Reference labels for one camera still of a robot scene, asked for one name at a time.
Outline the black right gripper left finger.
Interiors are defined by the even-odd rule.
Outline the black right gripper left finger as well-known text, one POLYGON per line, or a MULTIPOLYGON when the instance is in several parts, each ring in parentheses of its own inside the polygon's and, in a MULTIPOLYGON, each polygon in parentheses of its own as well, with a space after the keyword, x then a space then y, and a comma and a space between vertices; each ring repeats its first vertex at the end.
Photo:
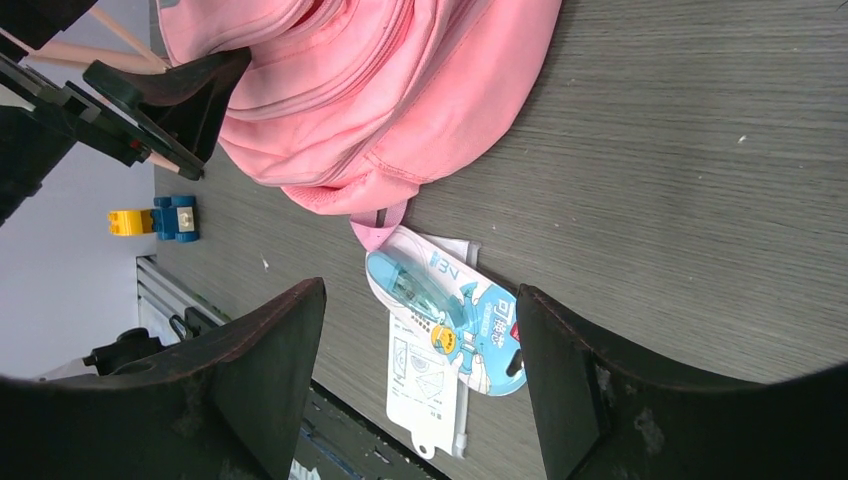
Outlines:
POLYGON ((107 376, 1 381, 5 479, 284 479, 326 290, 254 311, 107 376))

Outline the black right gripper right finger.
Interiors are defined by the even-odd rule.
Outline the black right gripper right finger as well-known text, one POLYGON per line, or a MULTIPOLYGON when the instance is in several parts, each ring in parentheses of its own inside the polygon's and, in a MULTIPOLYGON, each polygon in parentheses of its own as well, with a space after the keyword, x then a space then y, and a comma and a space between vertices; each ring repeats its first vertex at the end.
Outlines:
POLYGON ((843 479, 847 368, 778 383, 692 367, 521 285, 517 326, 550 479, 843 479))

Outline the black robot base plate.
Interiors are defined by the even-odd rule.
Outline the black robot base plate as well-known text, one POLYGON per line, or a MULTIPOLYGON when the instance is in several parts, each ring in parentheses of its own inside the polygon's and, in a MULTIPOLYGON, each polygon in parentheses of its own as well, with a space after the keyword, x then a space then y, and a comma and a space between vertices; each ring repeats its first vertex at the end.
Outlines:
MULTIPOLYGON (((165 334, 138 327, 82 359, 100 375, 166 348, 165 334)), ((447 476, 313 380, 291 479, 445 479, 447 476)))

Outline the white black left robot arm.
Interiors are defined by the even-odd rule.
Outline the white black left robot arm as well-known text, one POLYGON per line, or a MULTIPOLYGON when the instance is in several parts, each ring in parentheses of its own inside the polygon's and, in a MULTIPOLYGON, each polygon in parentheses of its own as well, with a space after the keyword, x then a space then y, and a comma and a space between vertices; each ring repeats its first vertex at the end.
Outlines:
POLYGON ((197 181, 247 48, 172 67, 93 1, 1 4, 1 218, 74 145, 197 181))

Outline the packaged blue correction tape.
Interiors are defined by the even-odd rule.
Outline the packaged blue correction tape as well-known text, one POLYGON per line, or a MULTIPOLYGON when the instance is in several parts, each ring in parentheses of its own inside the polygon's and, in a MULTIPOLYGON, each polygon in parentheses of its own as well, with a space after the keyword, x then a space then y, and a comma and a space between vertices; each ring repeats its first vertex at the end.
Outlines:
POLYGON ((366 254, 376 298, 470 389, 513 394, 526 384, 516 296, 406 227, 366 254))

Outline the white ruler set package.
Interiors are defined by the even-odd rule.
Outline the white ruler set package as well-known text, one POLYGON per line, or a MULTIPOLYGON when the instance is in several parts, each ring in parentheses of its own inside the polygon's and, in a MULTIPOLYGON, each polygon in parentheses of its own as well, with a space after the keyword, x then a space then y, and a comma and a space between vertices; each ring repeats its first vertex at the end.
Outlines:
POLYGON ((405 321, 405 316, 389 315, 386 414, 409 432, 421 458, 432 460, 441 450, 463 459, 469 388, 405 321))

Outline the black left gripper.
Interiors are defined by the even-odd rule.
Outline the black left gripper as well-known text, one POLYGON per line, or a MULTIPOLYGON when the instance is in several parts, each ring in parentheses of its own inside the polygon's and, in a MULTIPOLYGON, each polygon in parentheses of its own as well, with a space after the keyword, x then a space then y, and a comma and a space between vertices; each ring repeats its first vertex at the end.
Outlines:
POLYGON ((51 149, 59 159, 76 143, 127 166, 152 160, 192 181, 218 142, 230 98, 251 63, 249 48, 222 51, 159 74, 129 73, 101 61, 84 81, 134 123, 86 90, 58 86, 1 56, 1 144, 51 149))

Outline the pink student backpack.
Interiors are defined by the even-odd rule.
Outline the pink student backpack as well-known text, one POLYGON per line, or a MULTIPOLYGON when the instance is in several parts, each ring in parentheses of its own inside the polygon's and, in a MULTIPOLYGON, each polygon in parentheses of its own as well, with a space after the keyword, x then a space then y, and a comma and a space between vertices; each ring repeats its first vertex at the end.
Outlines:
POLYGON ((160 1, 184 65, 246 49, 215 144, 255 182, 346 216, 379 248, 420 188, 512 126, 548 53, 558 1, 160 1))

